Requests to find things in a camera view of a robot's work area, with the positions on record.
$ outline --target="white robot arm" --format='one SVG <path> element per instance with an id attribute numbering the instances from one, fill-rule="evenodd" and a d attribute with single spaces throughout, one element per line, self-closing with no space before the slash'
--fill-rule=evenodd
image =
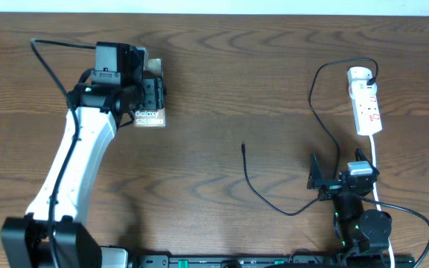
<path id="1" fill-rule="evenodd" d="M 37 52 L 36 42 L 95 49 L 95 68 L 85 71 L 66 93 Z M 99 246 L 85 228 L 90 195 L 124 113 L 136 127 L 165 126 L 162 61 L 149 60 L 144 48 L 121 43 L 98 42 L 93 47 L 33 39 L 31 45 L 66 96 L 69 111 L 63 140 L 39 193 L 24 218 L 8 217 L 2 227 L 9 265 L 126 268 L 125 249 Z"/>
<path id="2" fill-rule="evenodd" d="M 101 112 L 99 108 L 78 107 L 76 114 L 80 124 L 79 141 L 60 183 L 54 219 L 61 221 L 63 216 L 69 216 L 74 222 L 86 225 L 92 186 L 105 149 L 115 137 L 117 126 L 112 113 Z M 56 158 L 44 185 L 26 211 L 26 214 L 32 214 L 35 220 L 48 220 L 49 198 L 71 146 L 74 121 L 70 111 L 66 117 L 66 130 Z"/>

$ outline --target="white wall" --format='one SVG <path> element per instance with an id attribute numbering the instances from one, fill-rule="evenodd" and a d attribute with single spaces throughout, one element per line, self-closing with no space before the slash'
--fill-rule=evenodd
<path id="1" fill-rule="evenodd" d="M 0 0 L 0 11 L 429 16 L 429 0 Z"/>

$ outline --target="wood grain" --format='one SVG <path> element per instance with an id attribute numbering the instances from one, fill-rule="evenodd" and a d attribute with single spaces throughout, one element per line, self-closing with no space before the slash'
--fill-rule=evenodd
<path id="1" fill-rule="evenodd" d="M 65 125 L 63 97 L 28 44 L 36 36 L 126 42 L 164 60 L 168 126 L 124 128 L 107 149 L 88 226 L 100 244 L 184 255 L 338 248 L 332 205 L 294 218 L 272 211 L 245 185 L 240 145 L 252 183 L 272 202 L 293 211 L 312 200 L 310 154 L 331 172 L 334 145 L 311 114 L 308 89 L 323 63 L 352 57 L 380 65 L 381 199 L 429 217 L 428 17 L 0 13 L 0 228 L 35 197 Z M 94 65 L 91 51 L 42 53 L 68 89 Z M 369 153 L 368 139 L 355 134 L 348 67 L 322 71 L 313 99 L 340 142 L 341 167 L 355 148 Z M 393 248 L 417 258 L 427 226 L 388 212 Z"/>

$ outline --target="electrical socket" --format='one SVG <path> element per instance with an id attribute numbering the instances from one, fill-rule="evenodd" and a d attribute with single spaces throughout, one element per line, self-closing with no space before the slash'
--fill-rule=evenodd
<path id="1" fill-rule="evenodd" d="M 376 95 L 377 84 L 367 85 L 371 78 L 372 72 L 364 67 L 352 67 L 347 71 L 358 135 L 373 135 L 382 130 Z"/>

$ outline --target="green connector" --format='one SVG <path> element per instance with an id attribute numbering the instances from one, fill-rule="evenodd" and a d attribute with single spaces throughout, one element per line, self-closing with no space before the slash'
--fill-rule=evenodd
<path id="1" fill-rule="evenodd" d="M 188 268 L 188 261 L 178 261 L 178 268 Z"/>

